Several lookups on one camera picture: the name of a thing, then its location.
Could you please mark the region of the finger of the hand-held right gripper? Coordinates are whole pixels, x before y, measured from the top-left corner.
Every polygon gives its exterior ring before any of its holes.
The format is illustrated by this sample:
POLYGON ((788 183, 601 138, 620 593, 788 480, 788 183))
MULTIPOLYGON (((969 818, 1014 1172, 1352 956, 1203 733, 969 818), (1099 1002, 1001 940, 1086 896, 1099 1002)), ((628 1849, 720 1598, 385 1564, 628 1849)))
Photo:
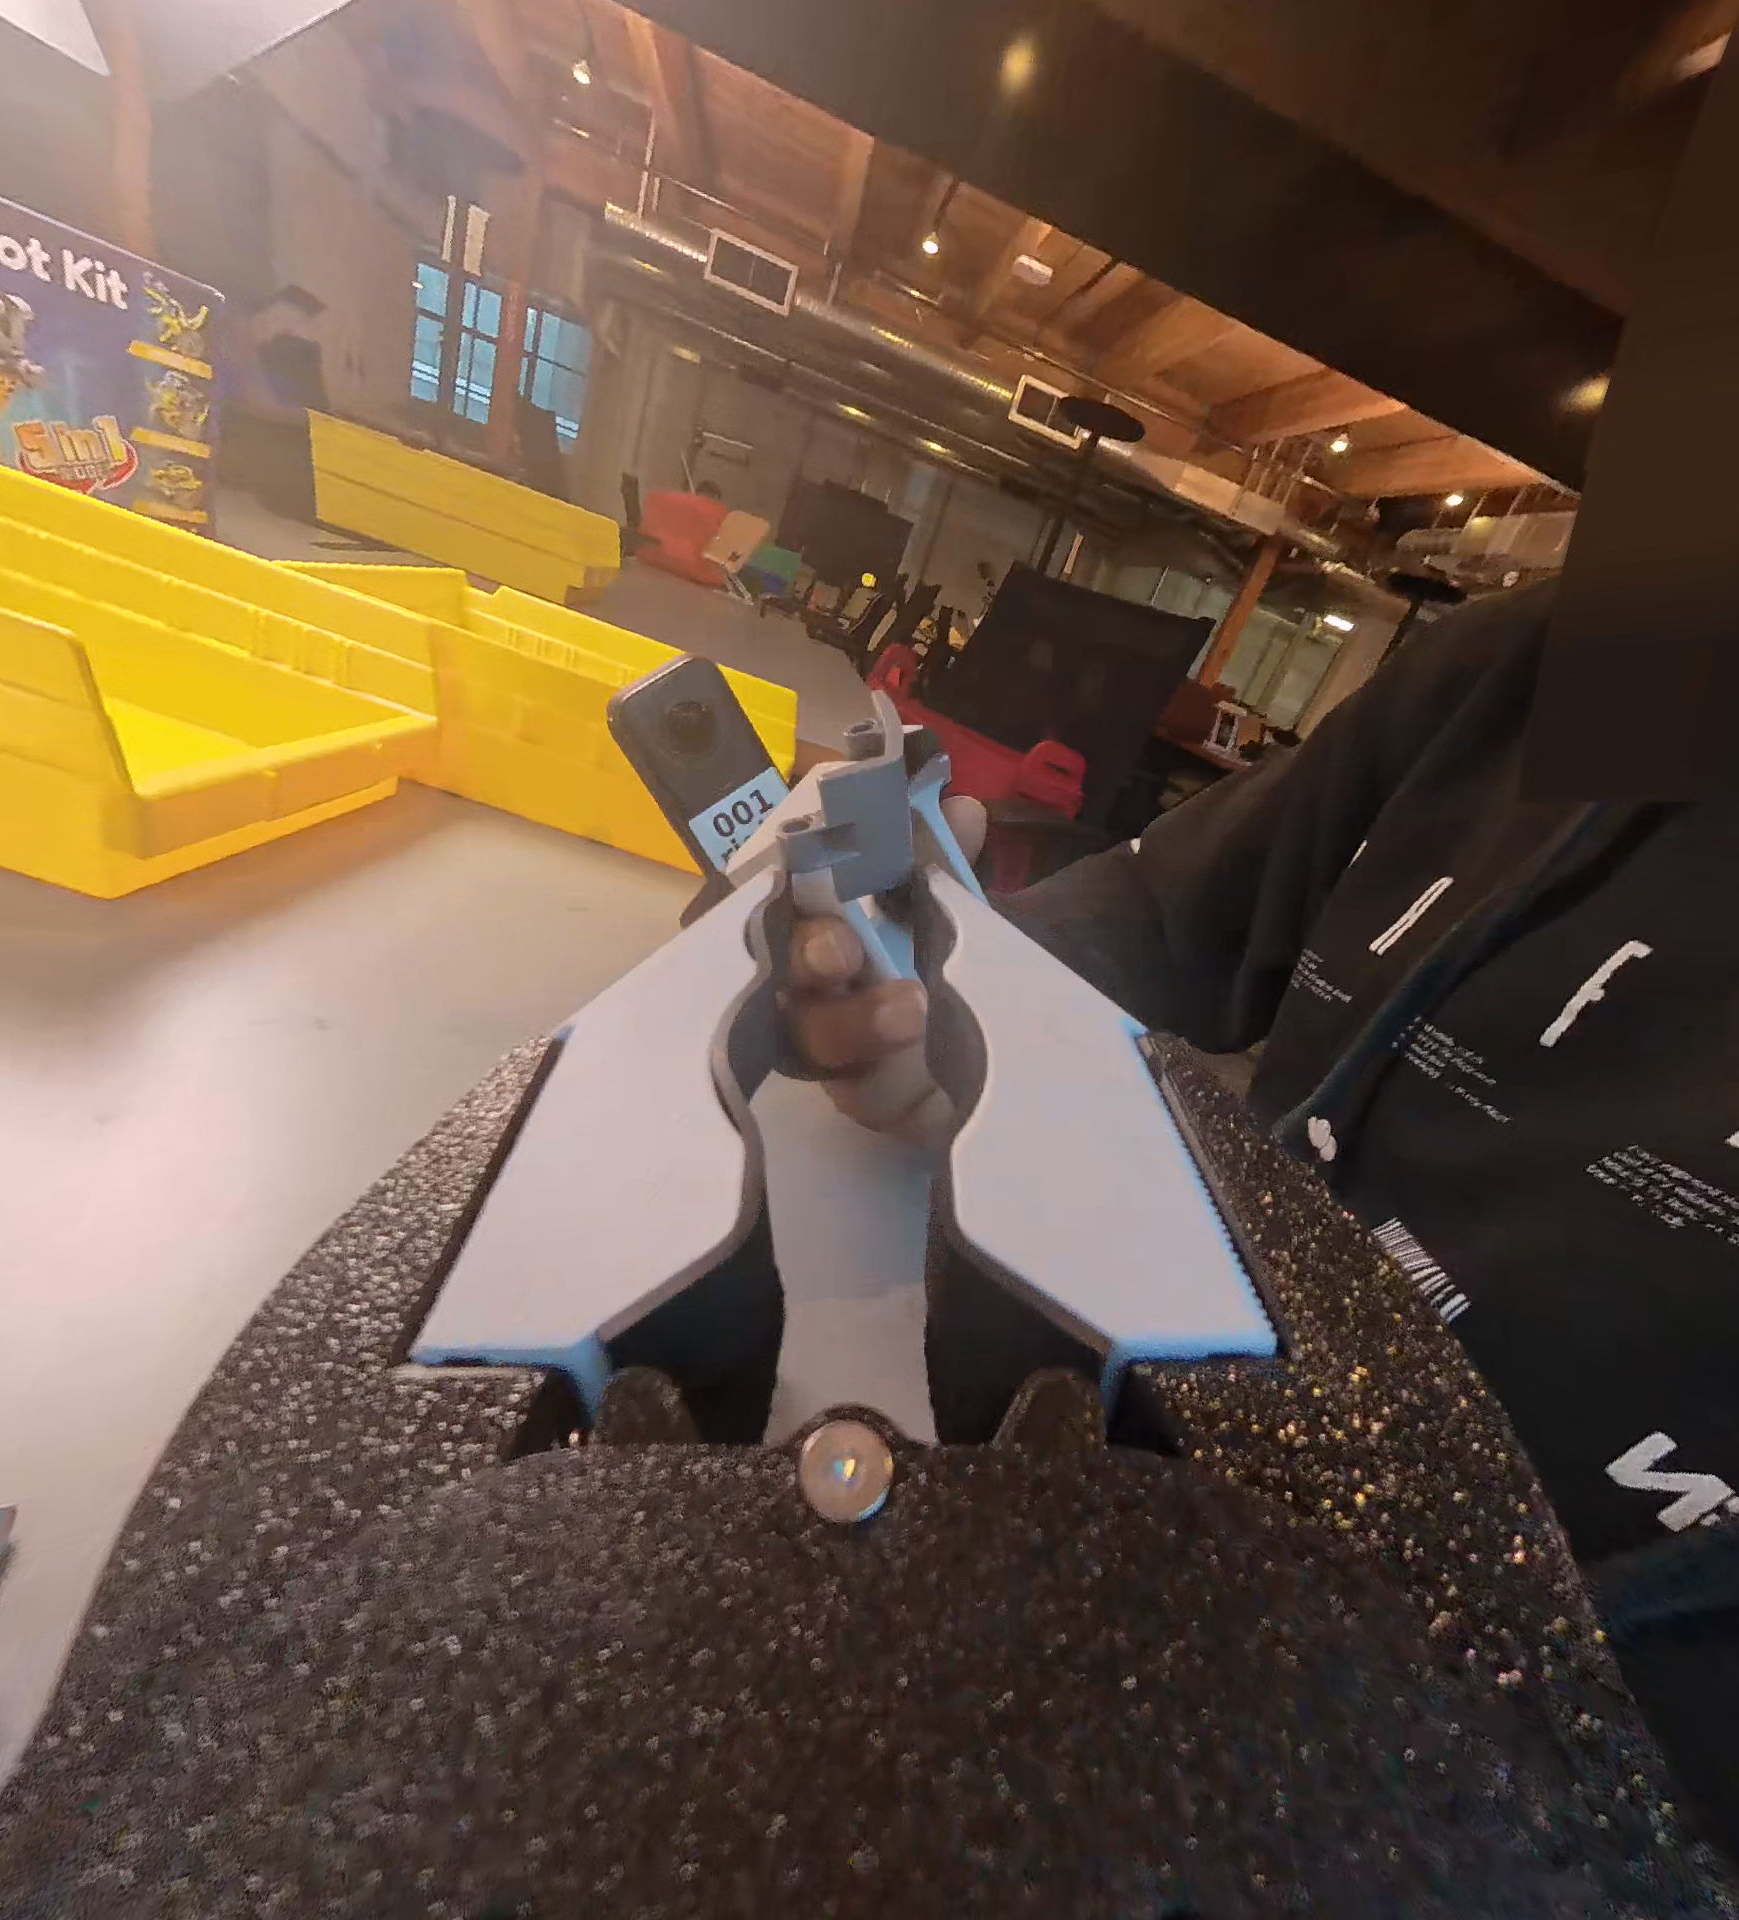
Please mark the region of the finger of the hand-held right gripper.
POLYGON ((874 983, 924 983, 914 962, 914 896, 852 896, 830 914, 860 937, 860 971, 874 983))
POLYGON ((914 857, 914 870, 952 870, 964 896, 982 899, 982 881, 981 881, 982 800, 952 796, 952 753, 931 729, 905 729, 901 753, 905 753, 905 857, 914 857))

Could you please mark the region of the paned window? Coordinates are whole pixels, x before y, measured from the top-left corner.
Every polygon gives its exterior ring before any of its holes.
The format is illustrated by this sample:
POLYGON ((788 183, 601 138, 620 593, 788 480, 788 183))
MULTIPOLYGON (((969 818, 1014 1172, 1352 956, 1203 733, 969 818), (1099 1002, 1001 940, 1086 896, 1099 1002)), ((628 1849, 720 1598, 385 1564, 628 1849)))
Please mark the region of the paned window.
MULTIPOLYGON (((448 405, 467 423, 498 409, 506 294, 453 278, 438 259, 411 265, 411 405, 448 405)), ((592 383, 592 327, 532 299, 517 337, 517 421, 549 421, 560 444, 582 439, 592 383)))

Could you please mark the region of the blue cardboard box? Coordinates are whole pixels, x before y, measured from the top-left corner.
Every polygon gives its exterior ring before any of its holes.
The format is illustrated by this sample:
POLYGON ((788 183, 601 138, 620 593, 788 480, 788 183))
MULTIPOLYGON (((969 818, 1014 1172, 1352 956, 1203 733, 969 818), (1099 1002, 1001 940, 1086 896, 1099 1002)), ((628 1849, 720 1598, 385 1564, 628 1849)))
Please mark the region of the blue cardboard box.
POLYGON ((0 198, 0 468, 216 537, 222 294, 0 198))

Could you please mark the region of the grey desk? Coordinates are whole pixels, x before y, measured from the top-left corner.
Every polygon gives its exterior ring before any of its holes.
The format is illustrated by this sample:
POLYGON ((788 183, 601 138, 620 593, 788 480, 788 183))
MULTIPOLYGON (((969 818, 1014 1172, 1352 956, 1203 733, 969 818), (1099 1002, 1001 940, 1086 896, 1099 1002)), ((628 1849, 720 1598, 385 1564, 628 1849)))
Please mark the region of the grey desk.
POLYGON ((131 899, 0 870, 0 1778, 241 1330, 688 899, 419 779, 131 899))

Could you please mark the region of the red lounge chair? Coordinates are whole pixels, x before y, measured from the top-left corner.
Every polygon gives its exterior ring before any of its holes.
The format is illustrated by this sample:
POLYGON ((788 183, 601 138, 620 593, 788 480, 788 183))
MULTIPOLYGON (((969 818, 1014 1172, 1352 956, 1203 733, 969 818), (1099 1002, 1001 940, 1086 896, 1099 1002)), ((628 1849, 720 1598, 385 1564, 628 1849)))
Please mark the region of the red lounge chair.
POLYGON ((924 657, 901 646, 874 657, 867 685, 889 689, 894 712, 943 750, 952 796, 982 800, 982 854, 981 854, 982 896, 1017 896, 1103 846, 1086 824, 1086 753, 1079 750, 1060 750, 1060 738, 1007 750, 995 733, 969 733, 969 729, 931 712, 914 697, 924 657))

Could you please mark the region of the grey hinged panel piece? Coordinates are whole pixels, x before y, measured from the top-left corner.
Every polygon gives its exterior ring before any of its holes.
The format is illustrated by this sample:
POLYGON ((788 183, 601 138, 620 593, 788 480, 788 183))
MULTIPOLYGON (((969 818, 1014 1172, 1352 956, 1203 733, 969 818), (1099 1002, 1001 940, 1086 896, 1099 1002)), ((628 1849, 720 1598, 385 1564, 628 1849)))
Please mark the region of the grey hinged panel piece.
POLYGON ((759 824, 751 854, 734 854, 730 881, 753 881, 786 864, 788 881, 830 881, 839 899, 894 896, 914 881, 905 857, 905 722, 889 689, 874 689, 874 722, 844 733, 844 761, 818 761, 759 824))

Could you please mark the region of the black round disc on pole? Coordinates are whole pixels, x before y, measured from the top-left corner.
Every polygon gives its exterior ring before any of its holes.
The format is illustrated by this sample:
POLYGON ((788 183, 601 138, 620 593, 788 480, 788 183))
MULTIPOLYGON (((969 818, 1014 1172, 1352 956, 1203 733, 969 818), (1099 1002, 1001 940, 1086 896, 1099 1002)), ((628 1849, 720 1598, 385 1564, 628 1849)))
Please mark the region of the black round disc on pole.
POLYGON ((1079 468, 1066 468, 1066 480, 1060 480, 1060 505, 1054 505, 1054 519, 1046 519, 1046 546, 1044 546, 1034 572, 1054 572, 1054 546, 1060 546, 1060 522, 1079 519, 1079 494, 1086 494, 1086 480, 1092 480, 1092 468, 1099 468, 1099 444, 1103 444, 1103 439, 1114 439, 1114 444, 1137 444, 1137 439, 1148 439, 1148 421, 1130 421, 1130 409, 1114 405, 1114 400, 1086 400, 1086 389, 1066 389, 1066 400, 1054 405, 1054 421, 1079 423, 1079 468))

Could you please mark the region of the person's right hand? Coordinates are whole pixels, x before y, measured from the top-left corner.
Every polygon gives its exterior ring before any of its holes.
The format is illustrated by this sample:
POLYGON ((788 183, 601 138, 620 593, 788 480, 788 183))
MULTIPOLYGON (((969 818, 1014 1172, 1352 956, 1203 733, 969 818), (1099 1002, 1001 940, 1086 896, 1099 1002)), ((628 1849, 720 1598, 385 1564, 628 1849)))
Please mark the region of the person's right hand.
POLYGON ((860 1132, 924 1154, 954 1141, 954 1102, 931 1076, 931 992, 914 975, 879 975, 852 923, 798 906, 786 1032, 860 1132))

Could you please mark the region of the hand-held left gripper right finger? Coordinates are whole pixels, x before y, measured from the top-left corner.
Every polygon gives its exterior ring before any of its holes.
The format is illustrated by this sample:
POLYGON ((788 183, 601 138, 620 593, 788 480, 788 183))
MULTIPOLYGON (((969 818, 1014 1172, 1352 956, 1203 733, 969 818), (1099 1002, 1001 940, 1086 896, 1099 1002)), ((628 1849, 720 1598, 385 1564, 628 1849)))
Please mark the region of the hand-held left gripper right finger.
POLYGON ((1046 1369, 1118 1416, 1130 1369, 1281 1360, 1152 1032, 952 870, 914 889, 914 971, 952 1095, 924 1281, 936 1438, 1001 1438, 1046 1369))

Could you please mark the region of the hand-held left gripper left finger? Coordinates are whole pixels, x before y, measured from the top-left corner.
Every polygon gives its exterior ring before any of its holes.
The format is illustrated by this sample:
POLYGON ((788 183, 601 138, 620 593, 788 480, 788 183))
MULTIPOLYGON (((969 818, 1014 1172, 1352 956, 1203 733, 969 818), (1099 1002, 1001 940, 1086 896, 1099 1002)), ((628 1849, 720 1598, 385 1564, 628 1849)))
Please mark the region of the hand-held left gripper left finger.
POLYGON ((541 1369, 582 1416, 655 1369, 698 1438, 759 1446, 786 1272, 753 1091, 786 1072, 788 881, 759 864, 582 1006, 431 1272, 419 1369, 541 1369))

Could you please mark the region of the person's black hoodie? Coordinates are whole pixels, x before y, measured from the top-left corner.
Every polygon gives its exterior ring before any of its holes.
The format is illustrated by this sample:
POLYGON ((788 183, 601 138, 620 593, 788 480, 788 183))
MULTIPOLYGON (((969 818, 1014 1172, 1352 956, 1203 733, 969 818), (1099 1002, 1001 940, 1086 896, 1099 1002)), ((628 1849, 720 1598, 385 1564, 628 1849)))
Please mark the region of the person's black hoodie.
POLYGON ((1620 1671, 1739 1861, 1739 800, 1534 800, 1349 881, 1264 1102, 1461 1297, 1620 1671))

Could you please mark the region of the black partition panel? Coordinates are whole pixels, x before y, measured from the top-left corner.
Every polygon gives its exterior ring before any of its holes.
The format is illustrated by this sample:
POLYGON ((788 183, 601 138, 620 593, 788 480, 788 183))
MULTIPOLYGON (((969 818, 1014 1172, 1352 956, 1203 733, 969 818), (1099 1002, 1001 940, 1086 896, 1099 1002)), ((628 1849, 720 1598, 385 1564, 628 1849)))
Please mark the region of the black partition panel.
POLYGON ((1014 569, 943 678, 943 712, 1001 750, 1060 738, 1092 767, 1130 761, 1213 622, 1014 569))

